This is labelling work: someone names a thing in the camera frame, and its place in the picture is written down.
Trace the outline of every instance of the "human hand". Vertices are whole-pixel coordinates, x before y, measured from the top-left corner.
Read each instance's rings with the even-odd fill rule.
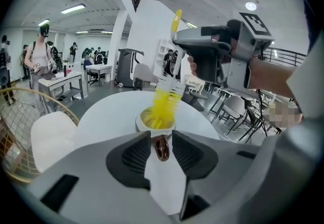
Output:
[[[41,68],[40,66],[34,65],[34,67],[33,67],[32,69],[33,69],[33,71],[34,71],[34,73],[35,73],[36,75],[41,75],[41,73],[42,73],[42,68]]]
[[[214,35],[212,36],[212,41],[218,41],[219,40],[219,34],[217,35]],[[235,51],[236,51],[236,47],[237,47],[237,40],[236,39],[233,39],[231,38],[231,51],[230,51],[230,55],[233,56],[235,54]],[[193,57],[192,56],[189,56],[188,57],[188,62],[189,62],[189,65],[190,65],[190,69],[191,69],[191,74],[194,75],[194,76],[197,76],[197,64],[194,62],[193,60]],[[222,60],[222,64],[223,63],[229,63],[231,61],[231,57],[223,57],[223,60]]]

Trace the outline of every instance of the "black backpack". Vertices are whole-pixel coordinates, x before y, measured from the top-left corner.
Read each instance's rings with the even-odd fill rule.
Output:
[[[2,48],[0,51],[0,69],[3,69],[7,66],[7,58],[6,58],[6,49]]]

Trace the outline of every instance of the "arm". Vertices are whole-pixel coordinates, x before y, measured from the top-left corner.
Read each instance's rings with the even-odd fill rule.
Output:
[[[11,56],[9,55],[8,49],[5,49],[7,63],[11,63]]]
[[[24,54],[22,53],[19,57],[20,65],[24,65]]]
[[[30,61],[30,57],[31,57],[31,49],[28,48],[27,49],[27,53],[26,53],[26,56],[25,56],[25,65],[30,68],[30,69],[33,69],[34,68],[34,64]]]
[[[287,79],[294,73],[295,67],[275,65],[252,58],[250,69],[250,89],[262,89],[280,96],[294,97],[287,85]]]

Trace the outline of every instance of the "white chair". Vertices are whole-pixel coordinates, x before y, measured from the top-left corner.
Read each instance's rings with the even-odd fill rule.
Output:
[[[228,114],[228,119],[233,117],[239,120],[245,114],[244,100],[238,96],[231,96],[225,99],[214,119],[217,118],[221,111],[224,112],[223,115],[225,113]]]
[[[155,76],[150,68],[143,63],[138,63],[134,69],[133,86],[134,90],[137,89],[138,84],[140,90],[143,90],[143,84],[150,85],[151,82],[157,83],[158,77]]]
[[[76,125],[63,112],[46,114],[31,127],[35,165],[44,172],[74,150]]]

